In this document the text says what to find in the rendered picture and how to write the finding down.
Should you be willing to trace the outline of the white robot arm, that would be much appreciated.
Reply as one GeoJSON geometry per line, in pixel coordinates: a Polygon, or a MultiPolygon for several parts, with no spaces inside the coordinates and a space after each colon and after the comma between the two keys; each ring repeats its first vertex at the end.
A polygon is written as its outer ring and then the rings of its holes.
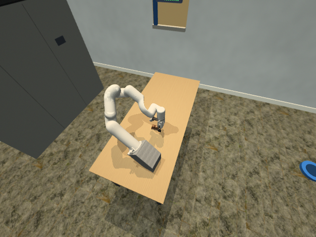
{"type": "Polygon", "coordinates": [[[115,136],[119,141],[129,148],[130,153],[135,153],[142,141],[136,140],[130,133],[128,133],[122,126],[117,123],[116,98],[130,97],[138,103],[138,106],[143,114],[150,118],[150,122],[154,120],[165,120],[165,108],[155,103],[152,103],[147,110],[144,105],[144,95],[141,94],[133,86],[128,85],[125,88],[120,88],[117,84],[113,84],[107,88],[104,94],[105,107],[105,124],[109,133],[115,136]],[[157,112],[157,118],[154,117],[157,112]]]}

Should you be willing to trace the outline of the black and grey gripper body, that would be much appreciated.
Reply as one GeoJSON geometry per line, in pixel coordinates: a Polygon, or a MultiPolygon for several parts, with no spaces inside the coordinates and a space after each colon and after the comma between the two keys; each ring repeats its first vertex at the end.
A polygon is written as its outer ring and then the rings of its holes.
{"type": "Polygon", "coordinates": [[[164,121],[158,121],[158,126],[160,126],[160,128],[162,129],[164,126],[165,120],[164,121]]]}

